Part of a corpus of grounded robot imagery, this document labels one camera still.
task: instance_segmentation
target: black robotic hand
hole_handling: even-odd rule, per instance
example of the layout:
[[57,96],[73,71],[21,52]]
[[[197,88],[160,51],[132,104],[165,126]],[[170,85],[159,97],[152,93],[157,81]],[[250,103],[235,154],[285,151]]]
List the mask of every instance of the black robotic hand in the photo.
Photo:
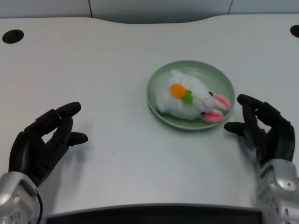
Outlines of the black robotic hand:
[[[36,186],[50,175],[69,146],[82,144],[88,137],[71,132],[72,116],[81,110],[79,102],[50,110],[20,132],[14,141],[9,157],[9,170],[26,174]],[[53,130],[52,138],[45,143],[42,136]]]
[[[238,96],[237,101],[242,105],[244,123],[228,122],[224,128],[229,132],[244,136],[253,143],[261,166],[271,159],[292,161],[295,133],[290,122],[267,102],[263,103],[242,94]],[[271,127],[268,133],[258,127],[257,118]]]

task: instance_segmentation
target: stuffed bunny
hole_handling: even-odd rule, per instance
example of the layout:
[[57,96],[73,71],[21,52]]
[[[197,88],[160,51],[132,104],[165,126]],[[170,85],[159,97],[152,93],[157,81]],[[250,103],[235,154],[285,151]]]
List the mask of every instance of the stuffed bunny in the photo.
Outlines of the stuffed bunny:
[[202,81],[177,70],[171,70],[155,94],[158,110],[178,118],[200,117],[208,122],[220,122],[223,113],[215,108],[228,110],[231,107],[226,97],[211,93]]

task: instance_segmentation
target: bunny ear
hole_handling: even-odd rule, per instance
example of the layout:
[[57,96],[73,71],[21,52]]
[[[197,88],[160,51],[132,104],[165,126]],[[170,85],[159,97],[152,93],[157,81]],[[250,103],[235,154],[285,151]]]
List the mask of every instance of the bunny ear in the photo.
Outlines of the bunny ear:
[[202,118],[205,121],[217,123],[217,122],[222,121],[223,113],[218,110],[212,110],[211,112],[202,115]]
[[231,107],[231,103],[229,99],[227,99],[225,96],[220,94],[214,94],[216,108],[223,109],[223,110],[229,110]]
[[172,69],[172,70],[170,71],[170,74],[171,74],[171,76],[173,76],[173,77],[181,77],[181,76],[182,76],[182,73],[180,73],[178,70],[175,70],[175,69]]

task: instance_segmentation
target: plate rim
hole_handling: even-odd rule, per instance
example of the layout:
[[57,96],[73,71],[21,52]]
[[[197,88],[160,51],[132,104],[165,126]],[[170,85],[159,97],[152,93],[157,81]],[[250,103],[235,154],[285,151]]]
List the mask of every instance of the plate rim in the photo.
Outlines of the plate rim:
[[[204,127],[186,127],[186,126],[180,126],[180,125],[174,124],[174,123],[172,123],[172,122],[169,122],[168,120],[166,120],[165,118],[163,118],[163,117],[162,117],[162,116],[161,116],[161,115],[160,115],[160,114],[153,108],[153,106],[151,105],[151,102],[150,102],[150,97],[149,97],[149,87],[150,87],[150,81],[151,81],[151,79],[152,79],[153,76],[154,76],[160,69],[162,69],[163,67],[168,66],[168,65],[173,64],[173,63],[178,63],[178,62],[196,62],[196,63],[203,63],[203,64],[206,64],[206,65],[211,66],[211,67],[213,67],[214,69],[218,70],[220,73],[222,73],[222,74],[226,77],[226,79],[228,80],[228,82],[229,82],[230,85],[232,86],[233,95],[234,95],[234,100],[233,100],[233,102],[231,102],[231,108],[230,108],[229,112],[227,113],[227,115],[225,115],[225,116],[223,117],[223,120],[222,120],[221,122],[219,122],[219,123],[211,123],[211,124],[209,124],[209,125],[207,125],[207,126],[204,126]],[[229,78],[228,78],[228,77],[227,77],[221,70],[219,70],[218,68],[216,68],[216,67],[214,67],[214,66],[212,66],[212,65],[210,65],[210,64],[208,64],[208,63],[205,63],[205,62],[194,61],[194,60],[179,60],[179,61],[174,61],[174,62],[165,64],[165,65],[159,67],[158,69],[156,69],[156,70],[154,71],[154,73],[150,76],[149,81],[148,81],[148,84],[147,84],[147,88],[146,88],[146,98],[147,98],[147,102],[148,102],[148,105],[149,105],[149,107],[151,108],[151,110],[152,110],[152,111],[154,112],[154,114],[155,114],[161,121],[163,121],[164,123],[167,123],[167,124],[170,125],[170,126],[173,126],[173,127],[175,127],[175,128],[182,129],[182,130],[199,131],[199,130],[209,129],[209,128],[211,128],[211,127],[214,127],[214,126],[216,126],[216,125],[219,125],[219,124],[223,123],[223,121],[225,121],[225,120],[232,114],[232,112],[233,112],[233,110],[234,110],[234,106],[235,106],[235,89],[234,89],[234,86],[233,86],[232,82],[230,81],[230,79],[229,79]]]

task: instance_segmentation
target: black grommet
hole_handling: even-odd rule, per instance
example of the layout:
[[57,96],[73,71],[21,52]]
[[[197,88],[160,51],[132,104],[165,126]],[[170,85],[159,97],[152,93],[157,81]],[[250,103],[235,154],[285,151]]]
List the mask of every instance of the black grommet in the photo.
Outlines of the black grommet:
[[18,29],[13,29],[10,30],[8,32],[6,32],[3,37],[2,40],[4,43],[17,43],[19,42],[21,39],[23,39],[24,37],[24,33],[21,30]]
[[299,38],[299,25],[294,25],[290,29],[291,34],[293,34],[295,37]]

